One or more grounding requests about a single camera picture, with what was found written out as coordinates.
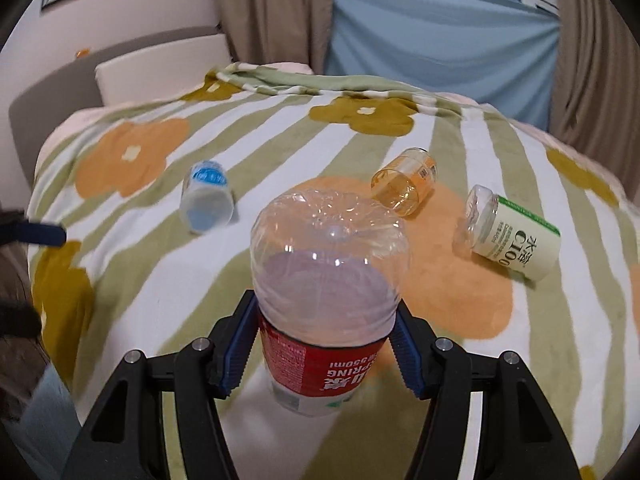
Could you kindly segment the white chair backrest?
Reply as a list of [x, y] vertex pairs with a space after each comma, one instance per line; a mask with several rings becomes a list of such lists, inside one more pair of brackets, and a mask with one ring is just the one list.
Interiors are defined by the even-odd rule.
[[94, 74], [105, 106], [183, 96], [231, 63], [224, 34], [165, 42], [105, 61]]

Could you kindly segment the red label plastic cup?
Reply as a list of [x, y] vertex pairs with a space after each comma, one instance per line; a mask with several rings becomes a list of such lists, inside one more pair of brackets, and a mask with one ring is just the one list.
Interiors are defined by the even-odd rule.
[[250, 272], [281, 405], [324, 416], [352, 397], [394, 327], [409, 259], [405, 223], [370, 198], [303, 188], [265, 206]]

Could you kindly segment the green white label cup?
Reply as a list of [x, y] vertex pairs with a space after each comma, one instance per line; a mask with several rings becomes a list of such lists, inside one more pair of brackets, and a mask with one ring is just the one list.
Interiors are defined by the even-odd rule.
[[477, 184], [466, 199], [454, 242], [460, 249], [539, 282], [559, 259], [561, 232], [546, 219]]

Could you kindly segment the striped floral blanket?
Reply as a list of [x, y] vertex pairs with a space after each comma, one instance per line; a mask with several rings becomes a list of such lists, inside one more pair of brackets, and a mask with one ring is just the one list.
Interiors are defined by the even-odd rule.
[[86, 419], [130, 349], [174, 352], [247, 289], [262, 336], [221, 421], [243, 479], [399, 479], [426, 406], [398, 301], [466, 351], [518, 352], [587, 478], [639, 427], [639, 214], [616, 177], [487, 104], [234, 64], [73, 116], [30, 218], [47, 352]]

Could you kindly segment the beige right curtain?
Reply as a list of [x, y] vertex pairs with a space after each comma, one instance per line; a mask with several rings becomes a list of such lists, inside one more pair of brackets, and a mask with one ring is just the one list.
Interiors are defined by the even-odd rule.
[[639, 46], [611, 0], [558, 0], [549, 131], [639, 188]]

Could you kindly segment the light blue curtain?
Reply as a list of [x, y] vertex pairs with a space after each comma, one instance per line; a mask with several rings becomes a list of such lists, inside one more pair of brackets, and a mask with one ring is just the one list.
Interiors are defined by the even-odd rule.
[[333, 0], [324, 70], [488, 103], [546, 130], [560, 21], [513, 0]]

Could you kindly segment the amber clear plastic cup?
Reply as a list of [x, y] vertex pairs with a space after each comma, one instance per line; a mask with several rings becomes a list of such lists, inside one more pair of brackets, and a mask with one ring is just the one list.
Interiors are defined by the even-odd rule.
[[424, 148], [407, 148], [371, 178], [372, 197], [399, 217], [413, 214], [434, 190], [435, 159]]

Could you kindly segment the beige curtain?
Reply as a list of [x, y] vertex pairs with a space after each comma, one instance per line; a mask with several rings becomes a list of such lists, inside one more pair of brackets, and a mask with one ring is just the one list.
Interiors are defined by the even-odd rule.
[[216, 0], [232, 56], [241, 62], [295, 62], [324, 72], [333, 0]]
[[611, 0], [558, 0], [549, 131], [639, 188], [639, 46]]

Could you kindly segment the blue label plastic cup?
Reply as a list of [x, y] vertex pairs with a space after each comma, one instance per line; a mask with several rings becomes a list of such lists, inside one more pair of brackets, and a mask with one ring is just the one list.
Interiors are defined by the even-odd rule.
[[224, 167], [214, 160], [194, 164], [183, 179], [181, 219], [196, 234], [226, 226], [234, 213], [234, 199]]

